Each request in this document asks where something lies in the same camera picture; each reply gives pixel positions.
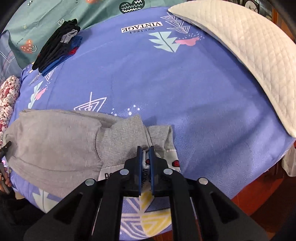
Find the person left hand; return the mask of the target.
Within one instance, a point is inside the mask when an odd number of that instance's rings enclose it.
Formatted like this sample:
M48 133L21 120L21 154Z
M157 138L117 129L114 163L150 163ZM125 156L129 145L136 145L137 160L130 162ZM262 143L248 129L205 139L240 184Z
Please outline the person left hand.
M12 186L10 181L10 174L6 167L4 167L4 174L1 174L1 181L4 181L5 185L7 185L8 187ZM2 184L0 185L0 191L5 192Z

